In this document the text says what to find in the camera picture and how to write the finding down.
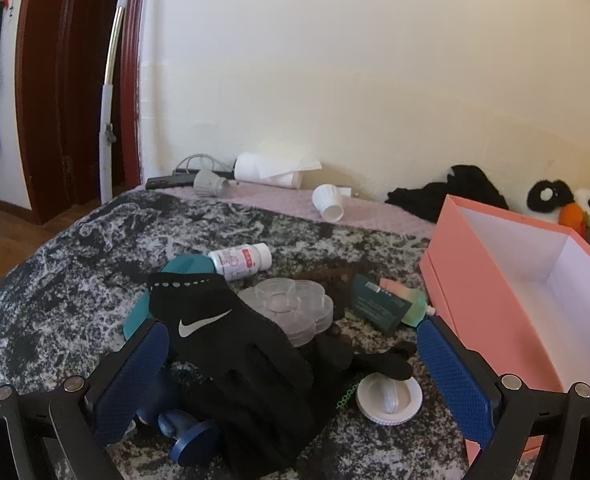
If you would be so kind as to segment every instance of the white plastic cap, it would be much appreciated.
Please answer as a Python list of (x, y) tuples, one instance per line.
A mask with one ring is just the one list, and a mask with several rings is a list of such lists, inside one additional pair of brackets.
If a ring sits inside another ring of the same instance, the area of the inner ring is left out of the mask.
[(198, 196), (221, 196), (228, 186), (228, 180), (209, 170), (200, 170), (193, 182)]
[(393, 384), (397, 388), (397, 405), (392, 402), (390, 392), (382, 388), (381, 378), (379, 373), (374, 373), (361, 380), (357, 387), (357, 406), (360, 411), (369, 420), (383, 426), (396, 426), (413, 418), (422, 405), (422, 389), (415, 378), (383, 382), (387, 388)]
[(259, 269), (260, 270), (270, 269), (271, 265), (273, 264), (273, 256), (271, 255), (271, 250), (268, 248), (268, 245), (255, 244), (254, 247), (255, 247), (255, 249), (257, 249), (257, 252), (259, 253), (259, 257), (261, 260), (261, 262), (259, 264)]

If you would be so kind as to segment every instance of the teal plastic object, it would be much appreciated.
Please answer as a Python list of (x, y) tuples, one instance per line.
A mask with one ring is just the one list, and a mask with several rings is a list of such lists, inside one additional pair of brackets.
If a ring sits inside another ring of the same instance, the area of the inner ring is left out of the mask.
[[(203, 274), (215, 272), (213, 261), (203, 254), (182, 254), (166, 264), (162, 272), (176, 272), (178, 274)], [(149, 292), (144, 292), (133, 310), (130, 311), (124, 322), (124, 337), (129, 339), (139, 325), (146, 319), (152, 317), (149, 312)]]

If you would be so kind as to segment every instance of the metal pole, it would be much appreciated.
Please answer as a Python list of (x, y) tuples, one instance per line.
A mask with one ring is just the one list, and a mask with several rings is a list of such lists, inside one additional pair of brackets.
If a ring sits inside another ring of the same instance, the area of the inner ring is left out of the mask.
[(108, 44), (108, 56), (106, 59), (106, 72), (104, 73), (104, 86), (102, 87), (102, 111), (100, 113), (99, 129), (99, 187), (102, 204), (112, 199), (112, 168), (111, 145), (116, 137), (112, 132), (110, 114), (112, 112), (112, 78), (115, 72), (115, 59), (117, 58), (117, 44), (120, 40), (121, 23), (124, 20), (128, 0), (117, 0), (115, 17), (112, 20), (110, 43)]

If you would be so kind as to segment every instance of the dark red door frame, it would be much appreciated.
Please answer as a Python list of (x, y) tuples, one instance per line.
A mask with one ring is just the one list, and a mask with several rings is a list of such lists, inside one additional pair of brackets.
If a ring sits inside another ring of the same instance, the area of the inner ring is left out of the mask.
[(127, 189), (141, 184), (139, 166), (139, 35), (144, 0), (128, 0), (121, 33), (121, 149)]

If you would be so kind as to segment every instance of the smartphone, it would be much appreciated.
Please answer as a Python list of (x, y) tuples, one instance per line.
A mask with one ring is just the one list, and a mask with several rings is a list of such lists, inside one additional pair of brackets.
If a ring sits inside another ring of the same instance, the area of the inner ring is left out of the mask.
[(165, 187), (192, 186), (195, 182), (194, 173), (154, 176), (146, 181), (146, 189), (164, 189)]

